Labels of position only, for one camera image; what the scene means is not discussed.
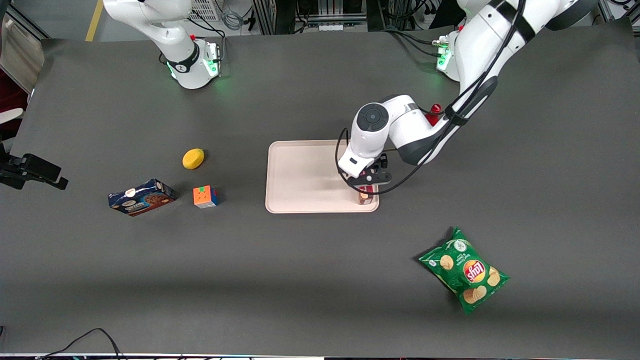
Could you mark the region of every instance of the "rubik's cube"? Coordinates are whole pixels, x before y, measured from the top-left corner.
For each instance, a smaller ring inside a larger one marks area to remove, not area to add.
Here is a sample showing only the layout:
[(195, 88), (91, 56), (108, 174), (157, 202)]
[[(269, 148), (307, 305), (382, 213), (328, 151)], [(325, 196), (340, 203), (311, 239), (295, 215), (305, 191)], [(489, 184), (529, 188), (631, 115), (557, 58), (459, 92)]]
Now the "rubik's cube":
[(201, 186), (193, 189), (193, 204), (200, 209), (218, 205), (218, 192), (211, 186)]

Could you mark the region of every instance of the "tray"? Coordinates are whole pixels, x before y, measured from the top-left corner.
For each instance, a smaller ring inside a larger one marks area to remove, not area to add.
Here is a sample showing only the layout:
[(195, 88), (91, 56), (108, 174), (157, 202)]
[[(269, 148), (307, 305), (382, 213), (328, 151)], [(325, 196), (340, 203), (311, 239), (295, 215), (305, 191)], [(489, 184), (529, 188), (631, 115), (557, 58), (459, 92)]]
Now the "tray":
[[(269, 212), (370, 213), (378, 208), (377, 195), (370, 204), (360, 205), (358, 192), (340, 179), (334, 160), (336, 141), (282, 141), (269, 146), (264, 201)], [(346, 144), (340, 145), (338, 156), (345, 148)]]

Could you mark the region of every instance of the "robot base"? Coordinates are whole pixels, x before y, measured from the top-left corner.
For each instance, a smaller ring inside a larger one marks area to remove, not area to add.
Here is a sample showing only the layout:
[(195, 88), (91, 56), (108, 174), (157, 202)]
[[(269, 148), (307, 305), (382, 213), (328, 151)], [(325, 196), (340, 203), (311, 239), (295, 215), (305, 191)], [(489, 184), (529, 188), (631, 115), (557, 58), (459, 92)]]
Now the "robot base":
[(201, 39), (194, 40), (194, 43), (200, 47), (200, 58), (191, 66), (189, 72), (178, 72), (167, 64), (172, 78), (187, 89), (202, 88), (220, 74), (218, 45)]

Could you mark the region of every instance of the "bag of chips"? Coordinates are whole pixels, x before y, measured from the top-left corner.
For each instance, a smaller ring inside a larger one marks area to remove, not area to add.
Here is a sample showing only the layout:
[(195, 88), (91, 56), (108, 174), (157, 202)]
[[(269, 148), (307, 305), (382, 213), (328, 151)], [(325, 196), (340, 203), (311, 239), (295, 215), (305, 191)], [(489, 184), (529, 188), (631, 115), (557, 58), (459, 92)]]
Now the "bag of chips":
[(453, 230), (451, 240), (423, 255), (420, 262), (458, 296), (466, 314), (509, 280), (478, 256), (458, 228)]

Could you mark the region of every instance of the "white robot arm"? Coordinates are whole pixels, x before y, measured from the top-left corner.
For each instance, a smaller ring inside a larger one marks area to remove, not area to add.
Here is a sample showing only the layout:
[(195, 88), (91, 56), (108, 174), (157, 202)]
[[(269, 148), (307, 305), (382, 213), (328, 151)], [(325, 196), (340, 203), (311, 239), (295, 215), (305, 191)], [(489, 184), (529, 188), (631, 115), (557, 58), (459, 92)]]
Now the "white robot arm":
[[(431, 161), (491, 95), (498, 73), (512, 55), (545, 26), (565, 28), (595, 5), (594, 0), (458, 1), (474, 16), (463, 30), (440, 37), (434, 45), (442, 54), (437, 68), (460, 81), (460, 95), (435, 125), (408, 95), (360, 108), (351, 127), (351, 141), (338, 161), (347, 175), (358, 178), (363, 174), (382, 153), (387, 137), (405, 163), (422, 166)], [(519, 1), (523, 8), (518, 9)]]
[(191, 0), (103, 1), (112, 18), (156, 43), (173, 78), (184, 88), (201, 88), (220, 73), (218, 46), (189, 36), (179, 22), (189, 17)]

